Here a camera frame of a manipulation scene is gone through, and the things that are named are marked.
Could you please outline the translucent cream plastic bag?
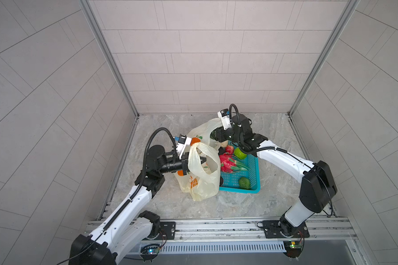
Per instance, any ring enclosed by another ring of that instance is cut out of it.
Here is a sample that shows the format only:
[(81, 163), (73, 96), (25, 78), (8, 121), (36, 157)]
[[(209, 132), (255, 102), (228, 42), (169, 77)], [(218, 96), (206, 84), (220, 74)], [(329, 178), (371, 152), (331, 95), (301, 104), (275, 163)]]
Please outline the translucent cream plastic bag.
[(181, 176), (175, 173), (181, 191), (189, 193), (195, 202), (215, 196), (220, 188), (221, 161), (218, 150), (221, 143), (211, 139), (211, 133), (222, 127), (220, 118), (211, 119), (187, 133), (190, 139), (199, 142), (191, 143), (184, 155), (188, 155), (188, 173)]

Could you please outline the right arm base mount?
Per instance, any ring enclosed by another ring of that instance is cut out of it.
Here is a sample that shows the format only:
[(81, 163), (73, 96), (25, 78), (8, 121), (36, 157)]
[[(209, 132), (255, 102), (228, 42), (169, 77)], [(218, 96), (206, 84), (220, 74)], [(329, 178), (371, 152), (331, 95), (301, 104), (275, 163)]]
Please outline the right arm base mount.
[(302, 239), (310, 237), (305, 222), (302, 222), (298, 227), (294, 227), (284, 216), (280, 220), (259, 221), (256, 226), (264, 231), (266, 239)]

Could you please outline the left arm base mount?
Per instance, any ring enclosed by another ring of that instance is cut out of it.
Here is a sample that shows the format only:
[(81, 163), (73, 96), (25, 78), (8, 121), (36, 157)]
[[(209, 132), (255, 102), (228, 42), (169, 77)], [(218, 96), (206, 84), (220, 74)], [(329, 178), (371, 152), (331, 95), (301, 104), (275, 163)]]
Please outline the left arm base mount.
[(145, 240), (173, 240), (175, 238), (176, 222), (161, 221), (160, 216), (150, 211), (139, 214), (139, 218), (146, 218), (151, 223), (151, 230)]

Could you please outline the green guava fruit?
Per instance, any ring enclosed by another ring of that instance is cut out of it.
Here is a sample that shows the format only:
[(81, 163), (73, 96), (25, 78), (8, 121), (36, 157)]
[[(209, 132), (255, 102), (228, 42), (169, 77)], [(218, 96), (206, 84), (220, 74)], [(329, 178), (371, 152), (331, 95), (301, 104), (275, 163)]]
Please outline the green guava fruit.
[(233, 154), (239, 160), (244, 160), (247, 158), (247, 154), (242, 152), (240, 148), (235, 148)]

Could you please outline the green custard apple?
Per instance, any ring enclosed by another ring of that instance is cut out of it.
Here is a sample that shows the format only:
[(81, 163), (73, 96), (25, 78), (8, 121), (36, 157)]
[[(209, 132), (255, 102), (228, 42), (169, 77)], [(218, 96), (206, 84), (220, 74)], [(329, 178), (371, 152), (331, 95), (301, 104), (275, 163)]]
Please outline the green custard apple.
[(250, 190), (250, 188), (251, 188), (251, 182), (246, 177), (241, 177), (238, 181), (238, 184), (239, 184), (240, 189)]

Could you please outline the pink dragon fruit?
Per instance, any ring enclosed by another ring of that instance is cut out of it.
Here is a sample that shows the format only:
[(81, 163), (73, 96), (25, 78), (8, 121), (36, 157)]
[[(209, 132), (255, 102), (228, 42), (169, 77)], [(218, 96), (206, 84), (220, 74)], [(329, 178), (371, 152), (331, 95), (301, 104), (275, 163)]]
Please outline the pink dragon fruit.
[(242, 161), (238, 160), (235, 156), (225, 153), (219, 155), (221, 171), (225, 173), (233, 173), (239, 171), (248, 171), (249, 167)]

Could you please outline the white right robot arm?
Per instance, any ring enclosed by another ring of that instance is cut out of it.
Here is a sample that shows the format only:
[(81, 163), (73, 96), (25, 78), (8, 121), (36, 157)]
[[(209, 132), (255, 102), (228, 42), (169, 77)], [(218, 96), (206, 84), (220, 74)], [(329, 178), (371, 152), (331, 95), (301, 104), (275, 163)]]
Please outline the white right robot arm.
[(215, 140), (232, 141), (246, 155), (274, 164), (301, 184), (298, 201), (279, 220), (284, 236), (293, 236), (309, 217), (332, 203), (337, 187), (327, 163), (305, 160), (278, 147), (267, 137), (253, 133), (249, 119), (243, 114), (233, 117), (228, 109), (224, 109), (218, 117), (222, 126), (216, 129)]

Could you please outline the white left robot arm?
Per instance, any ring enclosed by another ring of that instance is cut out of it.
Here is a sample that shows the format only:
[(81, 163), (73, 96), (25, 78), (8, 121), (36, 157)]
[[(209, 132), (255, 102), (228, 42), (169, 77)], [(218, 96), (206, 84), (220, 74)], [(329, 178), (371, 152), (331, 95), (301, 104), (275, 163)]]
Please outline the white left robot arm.
[[(159, 132), (170, 137), (169, 152), (161, 145), (152, 145)], [(161, 236), (160, 216), (144, 207), (155, 197), (165, 182), (166, 173), (189, 172), (191, 161), (185, 149), (199, 142), (185, 135), (171, 136), (167, 128), (159, 128), (149, 138), (143, 166), (134, 186), (114, 212), (89, 235), (79, 235), (71, 245), (70, 265), (118, 265), (143, 239)]]

